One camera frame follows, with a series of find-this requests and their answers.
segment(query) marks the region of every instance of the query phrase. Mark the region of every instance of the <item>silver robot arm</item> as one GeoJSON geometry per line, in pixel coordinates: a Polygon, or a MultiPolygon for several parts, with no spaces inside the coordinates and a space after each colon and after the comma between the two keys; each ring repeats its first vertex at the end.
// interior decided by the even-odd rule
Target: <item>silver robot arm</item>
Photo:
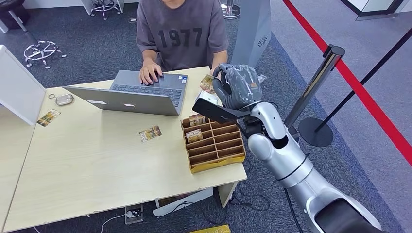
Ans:
{"type": "Polygon", "coordinates": [[[249,136],[250,151],[289,190],[313,232],[380,232],[378,220],[363,205],[339,191],[316,171],[279,120],[279,113],[272,104],[258,103],[251,112],[262,122],[267,136],[262,133],[249,136]]]}
{"type": "Polygon", "coordinates": [[[219,123],[243,118],[246,129],[242,132],[250,151],[273,173],[285,193],[291,193],[314,233],[382,232],[378,220],[363,205],[316,171],[276,108],[261,101],[262,91],[253,68],[220,64],[213,76],[219,72],[221,79],[213,80],[213,88],[223,107],[198,99],[193,110],[219,123]]]}

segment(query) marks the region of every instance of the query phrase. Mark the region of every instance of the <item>cardboard organizer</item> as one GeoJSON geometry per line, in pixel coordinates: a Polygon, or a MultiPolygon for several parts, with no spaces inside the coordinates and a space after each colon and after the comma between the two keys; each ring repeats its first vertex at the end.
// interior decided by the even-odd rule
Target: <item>cardboard organizer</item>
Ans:
{"type": "Polygon", "coordinates": [[[241,163],[245,159],[245,149],[239,128],[235,123],[211,122],[190,126],[190,120],[181,121],[189,166],[192,173],[241,163]],[[188,143],[186,133],[201,129],[203,140],[188,143]]]}

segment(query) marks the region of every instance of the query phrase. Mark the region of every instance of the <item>silver laptop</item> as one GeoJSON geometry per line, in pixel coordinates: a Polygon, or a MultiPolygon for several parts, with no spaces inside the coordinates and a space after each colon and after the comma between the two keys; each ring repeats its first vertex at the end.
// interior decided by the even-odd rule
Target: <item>silver laptop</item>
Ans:
{"type": "Polygon", "coordinates": [[[146,86],[138,81],[138,71],[120,70],[110,90],[63,86],[94,106],[114,111],[179,116],[187,76],[163,74],[159,82],[146,86]]]}

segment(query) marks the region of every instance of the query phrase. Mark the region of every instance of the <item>gray t-shirt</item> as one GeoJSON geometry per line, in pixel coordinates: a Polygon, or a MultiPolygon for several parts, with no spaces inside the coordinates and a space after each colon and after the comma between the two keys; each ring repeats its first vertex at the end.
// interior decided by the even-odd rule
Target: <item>gray t-shirt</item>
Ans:
{"type": "Polygon", "coordinates": [[[219,1],[185,0],[171,9],[161,0],[141,0],[137,45],[158,52],[162,71],[211,66],[213,53],[229,45],[219,1]]]}

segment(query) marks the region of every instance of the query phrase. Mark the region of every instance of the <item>hand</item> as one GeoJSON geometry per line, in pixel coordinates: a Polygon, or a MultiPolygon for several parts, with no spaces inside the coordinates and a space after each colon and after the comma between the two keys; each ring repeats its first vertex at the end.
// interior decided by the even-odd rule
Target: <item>hand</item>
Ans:
{"type": "Polygon", "coordinates": [[[154,62],[151,59],[144,60],[142,68],[140,69],[140,73],[139,73],[140,84],[143,84],[143,83],[145,85],[153,84],[153,81],[150,78],[150,76],[152,76],[153,80],[157,82],[158,80],[157,80],[155,71],[157,71],[159,76],[163,76],[162,68],[160,68],[160,66],[156,64],[156,62],[154,62]]]}

